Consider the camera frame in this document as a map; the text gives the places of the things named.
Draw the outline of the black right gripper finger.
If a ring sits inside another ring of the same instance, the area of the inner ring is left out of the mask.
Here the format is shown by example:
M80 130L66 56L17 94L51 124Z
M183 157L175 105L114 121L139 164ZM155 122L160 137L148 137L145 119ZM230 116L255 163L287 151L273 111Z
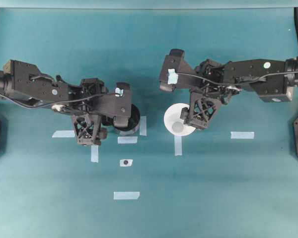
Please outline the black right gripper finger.
M180 118L182 120L189 120L190 119L190 110L188 107L183 107L181 110Z
M221 101L201 93L190 93L190 106L185 112L185 124L198 130L209 127L213 117L221 107Z

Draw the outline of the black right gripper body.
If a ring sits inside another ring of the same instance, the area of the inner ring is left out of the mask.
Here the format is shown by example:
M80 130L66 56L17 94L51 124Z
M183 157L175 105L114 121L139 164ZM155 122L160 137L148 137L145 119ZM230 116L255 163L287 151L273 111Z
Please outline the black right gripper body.
M196 67L197 75L201 79L201 85L190 89L191 92L201 93L207 97L219 99L221 104L228 104L232 97L241 92L241 63L229 61L220 64L207 59Z

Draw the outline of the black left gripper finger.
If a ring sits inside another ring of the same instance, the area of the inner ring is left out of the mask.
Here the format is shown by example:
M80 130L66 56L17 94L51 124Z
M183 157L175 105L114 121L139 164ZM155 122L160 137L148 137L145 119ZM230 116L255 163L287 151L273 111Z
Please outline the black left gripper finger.
M92 146L100 145L100 116L84 114L80 116L72 115L72 123L76 141L79 145Z
M96 145L101 145L101 140L107 138L107 128L100 127L96 135Z

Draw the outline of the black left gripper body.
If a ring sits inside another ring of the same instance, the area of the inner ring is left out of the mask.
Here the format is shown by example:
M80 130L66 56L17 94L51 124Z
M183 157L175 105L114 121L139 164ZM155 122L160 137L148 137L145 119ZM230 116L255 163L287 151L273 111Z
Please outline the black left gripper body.
M100 101L106 97L102 94L108 94L108 89L103 81L98 78L82 79L80 85L69 84L69 100L78 100L93 95L98 95L90 99L69 103L69 115L98 115L108 117L107 113L101 111Z

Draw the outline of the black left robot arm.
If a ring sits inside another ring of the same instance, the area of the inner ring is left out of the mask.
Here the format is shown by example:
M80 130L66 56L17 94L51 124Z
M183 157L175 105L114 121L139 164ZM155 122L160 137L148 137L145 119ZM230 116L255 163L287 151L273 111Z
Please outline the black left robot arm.
M0 70L0 98L26 109L45 108L71 116L77 143L100 145L107 137L103 116L92 111L96 100L108 93L97 78L82 79L79 85L42 73L30 63L9 60Z

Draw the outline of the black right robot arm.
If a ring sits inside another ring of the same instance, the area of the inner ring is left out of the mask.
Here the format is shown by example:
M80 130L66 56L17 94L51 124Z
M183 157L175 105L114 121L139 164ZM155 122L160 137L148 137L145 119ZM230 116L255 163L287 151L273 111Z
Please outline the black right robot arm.
M190 88L190 104L181 110L180 117L185 125L203 130L220 107L242 90L255 92L264 102L291 101L291 88L298 87L298 57L226 64L207 59L192 76L198 79L198 85Z

